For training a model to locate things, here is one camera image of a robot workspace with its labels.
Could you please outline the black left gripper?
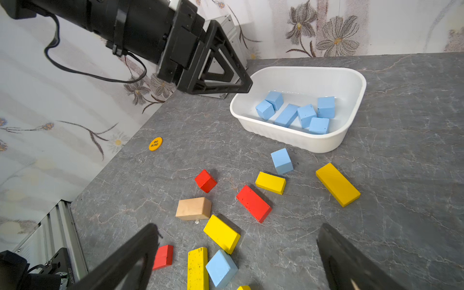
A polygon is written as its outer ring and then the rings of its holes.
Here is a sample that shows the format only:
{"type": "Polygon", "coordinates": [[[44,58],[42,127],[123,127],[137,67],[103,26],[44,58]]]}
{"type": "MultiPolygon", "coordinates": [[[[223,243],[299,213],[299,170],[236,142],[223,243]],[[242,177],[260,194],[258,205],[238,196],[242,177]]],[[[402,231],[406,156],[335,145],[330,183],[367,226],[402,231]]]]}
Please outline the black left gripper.
{"type": "Polygon", "coordinates": [[[253,85],[226,33],[190,1],[119,2],[119,55],[158,65],[158,77],[192,95],[249,93],[253,85]]]}

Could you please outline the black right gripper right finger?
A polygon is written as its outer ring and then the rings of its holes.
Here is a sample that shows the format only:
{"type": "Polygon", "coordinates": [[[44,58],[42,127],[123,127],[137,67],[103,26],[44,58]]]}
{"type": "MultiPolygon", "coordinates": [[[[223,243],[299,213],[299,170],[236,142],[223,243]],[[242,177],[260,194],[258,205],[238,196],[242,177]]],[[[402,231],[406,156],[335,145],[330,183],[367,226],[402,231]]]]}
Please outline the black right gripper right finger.
{"type": "Polygon", "coordinates": [[[317,245],[330,289],[404,289],[328,223],[321,225],[317,245]]]}

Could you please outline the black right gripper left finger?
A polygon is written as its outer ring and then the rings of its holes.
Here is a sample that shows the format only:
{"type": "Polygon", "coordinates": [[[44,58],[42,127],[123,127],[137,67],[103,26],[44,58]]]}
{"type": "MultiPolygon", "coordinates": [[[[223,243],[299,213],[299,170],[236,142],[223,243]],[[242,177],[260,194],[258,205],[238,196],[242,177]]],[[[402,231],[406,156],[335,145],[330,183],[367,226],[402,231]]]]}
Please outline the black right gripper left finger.
{"type": "Polygon", "coordinates": [[[145,290],[158,250],[158,227],[147,224],[71,290],[145,290]]]}

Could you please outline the long light blue block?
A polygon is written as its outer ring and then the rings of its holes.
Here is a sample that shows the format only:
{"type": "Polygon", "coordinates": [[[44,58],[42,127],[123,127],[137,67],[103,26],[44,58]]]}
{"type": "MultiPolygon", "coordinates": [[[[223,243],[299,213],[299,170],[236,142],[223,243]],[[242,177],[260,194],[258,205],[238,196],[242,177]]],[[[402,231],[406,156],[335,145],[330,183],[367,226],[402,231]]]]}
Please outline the long light blue block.
{"type": "Polygon", "coordinates": [[[297,110],[299,106],[289,104],[283,112],[276,118],[274,124],[288,128],[291,123],[297,118],[297,110]]]}

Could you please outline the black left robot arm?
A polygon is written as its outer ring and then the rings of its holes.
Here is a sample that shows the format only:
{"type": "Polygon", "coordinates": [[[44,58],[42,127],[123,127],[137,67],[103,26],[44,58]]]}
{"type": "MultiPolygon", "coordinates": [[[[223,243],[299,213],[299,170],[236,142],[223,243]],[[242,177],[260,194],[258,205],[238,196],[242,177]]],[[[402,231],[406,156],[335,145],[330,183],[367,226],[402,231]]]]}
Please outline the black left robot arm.
{"type": "Polygon", "coordinates": [[[118,57],[146,59],[188,94],[247,93],[252,79],[217,21],[189,1],[2,1],[12,19],[65,19],[101,36],[118,57]]]}

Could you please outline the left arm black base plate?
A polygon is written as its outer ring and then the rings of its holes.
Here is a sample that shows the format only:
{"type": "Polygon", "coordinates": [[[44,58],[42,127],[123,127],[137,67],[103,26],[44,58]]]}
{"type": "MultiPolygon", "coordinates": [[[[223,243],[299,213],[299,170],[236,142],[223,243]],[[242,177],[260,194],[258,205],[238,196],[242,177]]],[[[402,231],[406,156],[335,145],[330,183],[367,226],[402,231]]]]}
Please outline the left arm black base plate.
{"type": "Polygon", "coordinates": [[[73,286],[75,278],[68,249],[60,248],[45,264],[40,274],[59,274],[61,278],[68,279],[67,287],[73,286]]]}

